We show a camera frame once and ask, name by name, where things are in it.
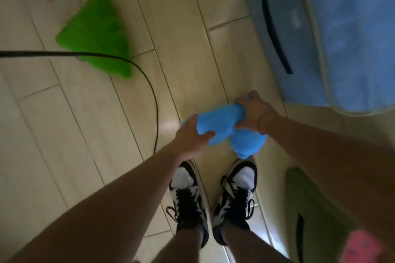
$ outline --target hand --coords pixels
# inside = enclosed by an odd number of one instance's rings
[[[199,135],[196,129],[198,115],[191,116],[177,131],[175,139],[170,143],[181,160],[188,160],[199,154],[215,136],[215,131],[207,131]]]
[[[244,120],[239,121],[235,124],[235,129],[250,129],[255,132],[262,133],[259,129],[259,121],[273,114],[278,115],[275,109],[268,103],[259,97],[257,91],[251,91],[249,93],[250,98],[238,97],[235,100],[236,104],[240,104],[246,111],[246,117]]]

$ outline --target black cord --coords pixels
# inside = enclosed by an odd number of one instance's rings
[[[93,53],[93,52],[70,52],[70,51],[28,51],[28,50],[15,50],[15,51],[3,51],[0,50],[0,58],[2,57],[63,57],[63,56],[93,56],[93,57],[105,57],[111,59],[118,59],[120,61],[126,61],[131,65],[135,66],[146,78],[149,86],[151,87],[152,94],[155,99],[155,107],[156,107],[156,138],[154,145],[154,154],[156,152],[156,145],[158,144],[158,135],[159,135],[159,109],[158,109],[158,101],[156,100],[155,91],[152,87],[151,82],[149,81],[147,75],[141,70],[141,68],[132,62],[129,59],[124,59],[119,56],[103,54],[103,53]]]

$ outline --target blue towel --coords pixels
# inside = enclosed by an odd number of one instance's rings
[[[245,118],[244,107],[238,104],[230,104],[197,116],[197,131],[204,134],[214,130],[216,135],[209,141],[209,145],[215,145],[230,139],[232,149],[240,159],[246,159],[259,151],[264,145],[266,135],[247,129],[235,130],[234,125]]]

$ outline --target sneaker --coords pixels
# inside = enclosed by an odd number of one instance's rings
[[[200,224],[203,230],[203,248],[209,240],[207,214],[191,162],[181,163],[170,182],[169,189],[174,207],[167,207],[166,213],[177,223],[177,232],[182,229],[195,229]]]
[[[223,176],[221,186],[224,189],[213,212],[213,236],[220,245],[226,246],[220,228],[225,221],[249,230],[246,220],[254,213],[255,202],[252,199],[256,189],[258,172],[254,162],[239,160],[231,168],[228,176]]]

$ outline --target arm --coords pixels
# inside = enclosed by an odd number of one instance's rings
[[[10,261],[131,262],[177,167],[215,135],[199,135],[197,115],[175,139],[48,226]]]
[[[265,133],[351,217],[395,250],[395,153],[280,116],[260,99],[236,102],[246,119],[236,128]]]

